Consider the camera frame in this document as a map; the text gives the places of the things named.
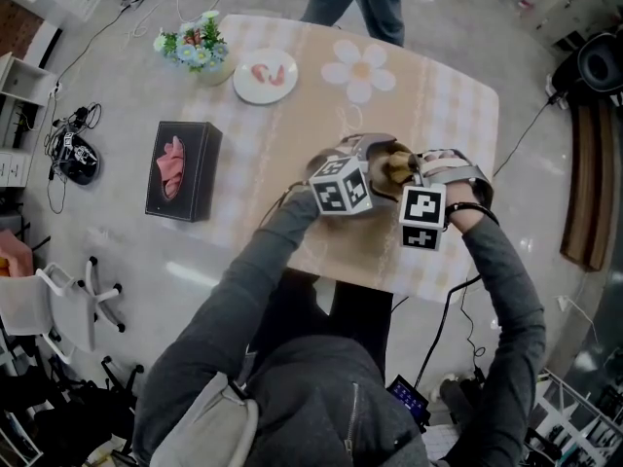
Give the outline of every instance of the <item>hand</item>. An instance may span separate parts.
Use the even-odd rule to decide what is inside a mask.
[[[451,151],[444,152],[439,158],[456,158],[455,153]],[[437,159],[435,155],[428,155],[425,157],[427,161],[434,161]],[[435,173],[441,173],[446,171],[447,167],[440,167],[430,171],[428,174],[433,175]],[[474,192],[467,182],[454,182],[446,185],[446,206],[456,204],[457,202],[476,202],[478,199],[474,196]],[[450,222],[458,228],[458,230],[465,234],[472,227],[474,227],[483,218],[483,213],[476,209],[462,209],[461,211],[455,211],[450,215]]]

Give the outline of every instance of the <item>checkered tablecloth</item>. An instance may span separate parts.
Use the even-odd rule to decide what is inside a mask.
[[[238,57],[268,47],[288,52],[299,81],[269,106],[242,102],[231,79],[215,88],[198,80],[189,90],[183,121],[210,121],[224,134],[212,215],[201,224],[206,240],[240,250],[283,190],[302,179],[309,159],[354,133],[390,133],[415,152],[457,148],[491,176],[498,101],[490,88],[335,28],[251,16],[227,16],[220,27]],[[397,212],[318,220],[290,266],[443,302],[470,266],[458,232],[445,232],[438,252],[401,248]]]

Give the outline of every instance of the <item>wrist strap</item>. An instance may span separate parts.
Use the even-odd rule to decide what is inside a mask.
[[[488,207],[485,207],[484,205],[478,204],[476,202],[455,202],[454,204],[450,204],[448,207],[446,207],[446,223],[444,226],[444,231],[447,230],[448,226],[450,225],[450,215],[456,211],[461,211],[462,209],[474,209],[476,211],[480,211],[484,215],[489,216],[496,225],[499,225],[497,217]]]

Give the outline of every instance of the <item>tissue box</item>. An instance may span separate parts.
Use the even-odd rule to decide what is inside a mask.
[[[184,146],[184,171],[179,190],[167,198],[156,160],[177,136]],[[216,164],[223,134],[211,123],[162,121],[149,170],[145,214],[195,222],[209,218]]]

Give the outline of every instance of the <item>jeans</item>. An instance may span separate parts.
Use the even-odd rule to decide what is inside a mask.
[[[373,38],[402,47],[405,25],[400,0],[354,0],[357,2],[368,33]],[[352,0],[310,0],[301,20],[332,26],[346,11]]]
[[[315,301],[317,276],[287,269],[271,294],[260,327],[249,345],[257,351],[253,372],[278,347],[304,336],[339,336],[359,342],[385,376],[385,351],[393,295],[337,282],[331,313]]]

